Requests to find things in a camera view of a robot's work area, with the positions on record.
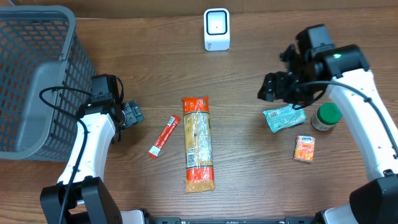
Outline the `green lid jar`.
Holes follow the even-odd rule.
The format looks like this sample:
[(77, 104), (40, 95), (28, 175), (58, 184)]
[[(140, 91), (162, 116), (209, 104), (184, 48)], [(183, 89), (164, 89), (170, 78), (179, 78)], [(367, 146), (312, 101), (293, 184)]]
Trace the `green lid jar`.
[(342, 114), (334, 103), (325, 103), (311, 117), (312, 126), (319, 131), (327, 131), (337, 124)]

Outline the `orange kleenex tissue pack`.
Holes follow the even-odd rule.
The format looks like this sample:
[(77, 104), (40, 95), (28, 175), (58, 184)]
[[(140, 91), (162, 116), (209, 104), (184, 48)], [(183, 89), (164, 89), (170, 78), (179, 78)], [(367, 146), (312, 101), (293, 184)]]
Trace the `orange kleenex tissue pack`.
[(297, 136), (294, 159), (304, 162), (312, 162), (315, 151), (315, 138), (311, 136)]

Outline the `teal wet wipes pack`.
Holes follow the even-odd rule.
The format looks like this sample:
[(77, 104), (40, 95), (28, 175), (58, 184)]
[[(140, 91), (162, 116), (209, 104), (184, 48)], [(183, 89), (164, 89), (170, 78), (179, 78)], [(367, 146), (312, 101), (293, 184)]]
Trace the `teal wet wipes pack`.
[(302, 124), (306, 120), (304, 109), (295, 110), (293, 104), (281, 108), (263, 111), (272, 133)]

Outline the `red stick packet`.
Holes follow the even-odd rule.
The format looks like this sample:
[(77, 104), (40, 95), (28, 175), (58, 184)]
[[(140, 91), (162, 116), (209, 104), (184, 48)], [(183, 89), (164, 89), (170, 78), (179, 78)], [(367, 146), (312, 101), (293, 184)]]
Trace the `red stick packet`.
[(157, 159), (161, 149), (164, 147), (165, 143), (173, 133), (174, 129), (179, 124), (181, 118), (176, 114), (173, 114), (168, 120), (165, 128), (162, 130), (161, 134), (155, 141), (154, 145), (149, 149), (148, 155), (154, 159)]

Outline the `long spaghetti pasta package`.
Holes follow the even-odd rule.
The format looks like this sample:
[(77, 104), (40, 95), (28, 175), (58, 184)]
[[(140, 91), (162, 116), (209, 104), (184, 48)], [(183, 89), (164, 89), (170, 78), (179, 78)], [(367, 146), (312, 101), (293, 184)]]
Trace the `long spaghetti pasta package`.
[(215, 189), (208, 97), (183, 97), (187, 193)]

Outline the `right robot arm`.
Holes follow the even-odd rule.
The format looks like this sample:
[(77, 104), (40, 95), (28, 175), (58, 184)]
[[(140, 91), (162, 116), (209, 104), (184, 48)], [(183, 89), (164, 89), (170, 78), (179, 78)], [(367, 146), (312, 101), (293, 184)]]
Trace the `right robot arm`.
[(397, 223), (397, 126), (361, 49), (337, 47), (324, 24), (296, 35), (280, 54), (286, 71), (268, 73), (259, 99), (301, 109), (327, 94), (344, 117), (363, 157), (368, 183), (345, 205), (318, 212), (313, 223)]

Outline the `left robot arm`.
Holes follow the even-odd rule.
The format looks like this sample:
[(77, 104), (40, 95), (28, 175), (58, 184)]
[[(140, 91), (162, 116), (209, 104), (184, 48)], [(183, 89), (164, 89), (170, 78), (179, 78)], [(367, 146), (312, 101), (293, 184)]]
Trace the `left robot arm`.
[(56, 110), (77, 121), (70, 158), (56, 185), (45, 187), (40, 204), (48, 223), (122, 223), (123, 217), (103, 182), (109, 146), (124, 129), (144, 120), (136, 101), (124, 100), (115, 75), (91, 79), (89, 98), (75, 114)]

